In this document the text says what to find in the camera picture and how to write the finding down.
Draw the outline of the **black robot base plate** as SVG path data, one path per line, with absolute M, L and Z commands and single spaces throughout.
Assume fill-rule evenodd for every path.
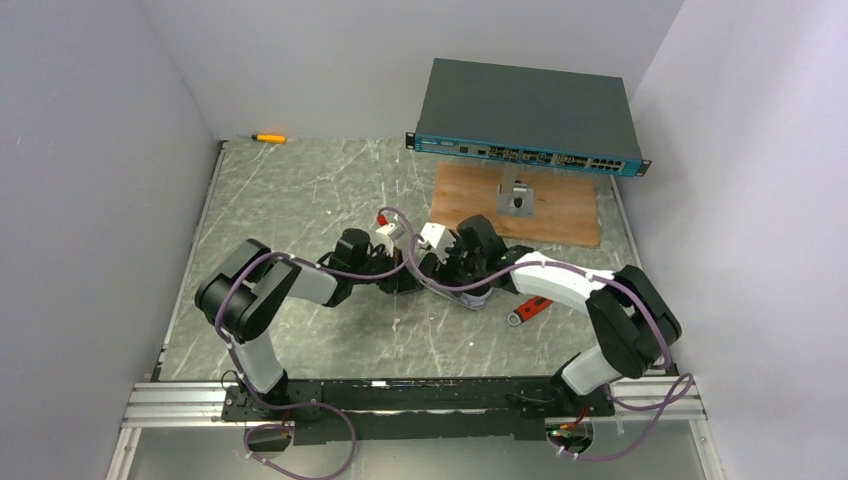
M 291 380 L 283 395 L 257 403 L 228 386 L 224 422 L 286 422 L 297 446 L 330 441 L 510 437 L 542 440 L 560 419 L 611 417 L 598 388 L 586 397 L 547 376 Z

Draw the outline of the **black umbrella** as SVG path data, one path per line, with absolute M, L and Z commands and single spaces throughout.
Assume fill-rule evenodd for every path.
M 489 297 L 493 293 L 493 288 L 486 284 L 475 289 L 464 290 L 464 291 L 448 291 L 442 288 L 442 285 L 434 278 L 434 270 L 439 265 L 439 261 L 437 259 L 436 254 L 428 253 L 423 256 L 423 258 L 419 261 L 418 267 L 421 273 L 430 278 L 432 282 L 438 283 L 439 287 L 435 287 L 429 283 L 424 282 L 423 286 L 431 291 L 432 293 L 439 295 L 448 300 L 452 300 L 456 303 L 459 303 L 463 307 L 470 310 L 480 310 L 482 309 Z

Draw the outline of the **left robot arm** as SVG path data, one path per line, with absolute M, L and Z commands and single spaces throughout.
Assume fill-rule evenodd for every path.
M 284 300 L 291 297 L 334 308 L 358 285 L 374 285 L 389 295 L 422 289 L 392 247 L 377 245 L 361 229 L 345 230 L 333 250 L 314 264 L 275 256 L 249 238 L 231 252 L 197 288 L 194 305 L 234 353 L 237 377 L 269 405 L 292 402 L 289 378 L 268 329 Z

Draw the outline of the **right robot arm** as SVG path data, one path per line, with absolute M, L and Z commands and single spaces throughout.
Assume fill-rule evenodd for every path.
M 509 247 L 482 215 L 456 229 L 428 223 L 421 232 L 419 266 L 441 292 L 475 307 L 493 289 L 542 297 L 586 315 L 596 343 L 563 364 L 557 389 L 587 397 L 619 378 L 637 379 L 671 363 L 682 327 L 643 270 L 579 267 L 525 245 Z

